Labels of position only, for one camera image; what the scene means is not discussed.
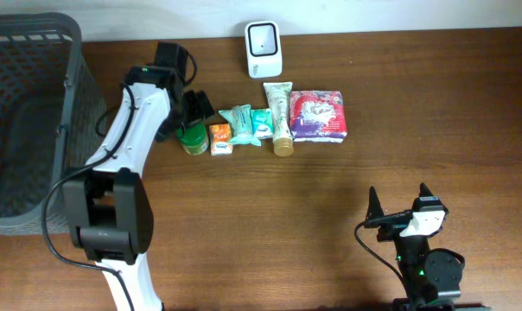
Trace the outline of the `orange tissue pack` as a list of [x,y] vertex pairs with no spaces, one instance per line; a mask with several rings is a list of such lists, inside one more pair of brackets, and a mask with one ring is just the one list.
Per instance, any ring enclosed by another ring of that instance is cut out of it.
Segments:
[[212,156],[228,156],[233,151],[230,143],[232,129],[229,124],[213,124],[209,126],[210,153]]

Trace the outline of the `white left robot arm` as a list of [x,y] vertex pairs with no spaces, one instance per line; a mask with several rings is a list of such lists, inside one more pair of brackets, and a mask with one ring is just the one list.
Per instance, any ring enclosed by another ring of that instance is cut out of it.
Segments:
[[214,114],[203,91],[188,90],[195,63],[177,43],[160,42],[155,59],[132,67],[110,129],[81,168],[58,181],[73,245],[101,271],[119,310],[162,310],[147,258],[154,214],[143,186],[143,169],[155,142],[176,137],[208,144],[205,121]]

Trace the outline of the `small teal tissue pack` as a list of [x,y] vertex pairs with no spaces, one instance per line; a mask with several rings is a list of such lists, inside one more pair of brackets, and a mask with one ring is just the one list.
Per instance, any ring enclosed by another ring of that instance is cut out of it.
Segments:
[[269,108],[251,110],[253,135],[257,139],[273,137],[272,114]]

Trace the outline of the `white Pantene tube gold cap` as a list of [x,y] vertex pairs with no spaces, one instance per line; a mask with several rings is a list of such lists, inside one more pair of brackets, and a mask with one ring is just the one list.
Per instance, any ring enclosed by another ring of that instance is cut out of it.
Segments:
[[271,109],[273,123],[273,150],[277,156],[291,156],[293,137],[289,127],[289,99],[292,82],[265,82],[264,91]]

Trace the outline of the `purple red Carefree pad pack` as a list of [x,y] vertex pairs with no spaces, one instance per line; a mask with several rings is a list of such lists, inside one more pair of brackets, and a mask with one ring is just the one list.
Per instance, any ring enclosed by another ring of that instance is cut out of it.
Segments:
[[344,101],[339,91],[292,91],[289,108],[295,143],[342,143],[346,138]]

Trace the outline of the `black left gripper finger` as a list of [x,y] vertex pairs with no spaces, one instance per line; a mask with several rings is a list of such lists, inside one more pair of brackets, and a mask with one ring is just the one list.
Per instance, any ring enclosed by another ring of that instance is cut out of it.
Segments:
[[187,108],[184,124],[195,125],[199,123],[203,118],[199,95],[196,91],[188,91],[184,93],[184,99]]
[[199,106],[199,113],[203,119],[208,119],[211,116],[214,115],[215,111],[214,108],[207,96],[207,94],[204,91],[198,91],[196,93],[197,95],[197,102]]

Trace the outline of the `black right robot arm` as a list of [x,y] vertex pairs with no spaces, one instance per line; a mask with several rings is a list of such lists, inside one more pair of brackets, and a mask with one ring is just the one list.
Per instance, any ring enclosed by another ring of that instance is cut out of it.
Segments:
[[369,189],[366,218],[356,227],[376,228],[376,238],[380,243],[394,243],[397,265],[392,266],[368,247],[358,233],[354,237],[369,254],[390,268],[401,282],[406,297],[394,299],[391,305],[393,310],[489,309],[482,304],[455,303],[462,295],[460,283],[465,258],[452,250],[430,248],[429,239],[442,230],[448,215],[449,209],[423,183],[412,207],[393,214],[384,212],[376,189]]

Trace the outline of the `green lidded jar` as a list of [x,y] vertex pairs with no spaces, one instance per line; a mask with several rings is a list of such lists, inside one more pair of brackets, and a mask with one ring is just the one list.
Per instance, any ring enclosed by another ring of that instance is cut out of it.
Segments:
[[207,129],[203,123],[179,130],[177,136],[184,151],[191,156],[204,153],[209,146]]

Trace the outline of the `teal wet wipes pack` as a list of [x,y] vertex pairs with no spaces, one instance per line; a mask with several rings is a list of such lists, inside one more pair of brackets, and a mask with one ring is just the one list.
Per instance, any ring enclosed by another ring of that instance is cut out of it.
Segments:
[[261,146],[261,142],[255,137],[251,120],[251,106],[237,105],[230,110],[220,110],[219,114],[230,124],[233,145],[251,144]]

